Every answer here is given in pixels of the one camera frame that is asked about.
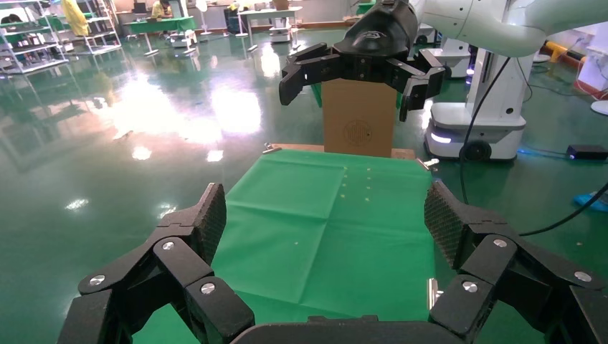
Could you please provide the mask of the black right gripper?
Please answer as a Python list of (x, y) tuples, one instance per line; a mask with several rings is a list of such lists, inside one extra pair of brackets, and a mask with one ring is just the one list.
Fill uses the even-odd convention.
[(406, 62), (418, 30), (409, 1), (378, 1), (329, 47), (315, 44), (287, 56), (279, 83), (281, 105), (289, 105), (307, 85), (343, 78), (386, 83), (402, 95), (399, 120), (422, 110), (442, 89), (445, 67), (421, 49)]

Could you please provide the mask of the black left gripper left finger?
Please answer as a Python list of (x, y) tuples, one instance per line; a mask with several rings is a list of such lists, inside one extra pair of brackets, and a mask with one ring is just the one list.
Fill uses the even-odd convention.
[(255, 323), (252, 309), (212, 261), (227, 223), (224, 188), (165, 215), (141, 245), (86, 276), (60, 331), (60, 343), (132, 343), (167, 305), (200, 343), (230, 343)]

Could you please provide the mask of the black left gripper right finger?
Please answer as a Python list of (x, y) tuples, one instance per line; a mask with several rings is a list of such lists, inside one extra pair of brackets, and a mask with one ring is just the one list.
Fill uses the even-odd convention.
[(473, 343), (494, 306), (515, 309), (547, 343), (607, 341), (607, 282), (526, 241), (494, 211), (464, 204), (432, 182), (424, 223), (456, 276), (430, 320)]

